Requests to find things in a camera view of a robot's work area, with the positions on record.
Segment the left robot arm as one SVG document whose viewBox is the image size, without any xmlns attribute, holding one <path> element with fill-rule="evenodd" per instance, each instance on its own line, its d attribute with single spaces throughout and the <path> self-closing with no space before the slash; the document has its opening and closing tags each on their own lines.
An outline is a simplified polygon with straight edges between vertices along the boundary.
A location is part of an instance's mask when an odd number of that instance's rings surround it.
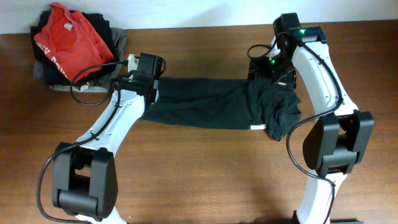
<svg viewBox="0 0 398 224">
<path fill-rule="evenodd" d="M 130 55 L 128 73 L 111 85 L 111 99 L 100 117 L 74 143 L 60 143 L 53 164 L 52 203 L 70 216 L 65 223 L 124 223 L 116 209 L 115 156 L 132 125 L 158 97 L 165 60 Z"/>
</svg>

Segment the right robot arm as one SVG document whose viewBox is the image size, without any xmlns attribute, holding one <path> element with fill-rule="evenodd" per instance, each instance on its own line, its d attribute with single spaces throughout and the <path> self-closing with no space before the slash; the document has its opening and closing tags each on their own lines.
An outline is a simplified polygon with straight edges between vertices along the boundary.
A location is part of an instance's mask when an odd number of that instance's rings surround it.
<svg viewBox="0 0 398 224">
<path fill-rule="evenodd" d="M 297 13 L 281 14 L 274 22 L 274 38 L 263 55 L 250 56 L 248 79 L 260 77 L 293 90 L 299 74 L 315 114 L 294 125 L 288 136 L 309 121 L 315 125 L 303 141 L 308 176 L 305 193 L 291 223 L 331 223 L 330 214 L 339 187 L 364 157 L 374 120 L 348 96 L 330 59 L 322 28 L 303 27 Z"/>
</svg>

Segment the dark green t-shirt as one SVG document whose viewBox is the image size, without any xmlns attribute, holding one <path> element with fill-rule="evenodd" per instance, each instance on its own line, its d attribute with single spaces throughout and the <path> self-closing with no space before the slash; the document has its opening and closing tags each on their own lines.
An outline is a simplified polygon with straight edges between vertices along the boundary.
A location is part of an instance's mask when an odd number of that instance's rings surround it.
<svg viewBox="0 0 398 224">
<path fill-rule="evenodd" d="M 263 129 L 280 141 L 301 117 L 299 97 L 270 80 L 161 78 L 143 120 L 196 128 Z"/>
</svg>

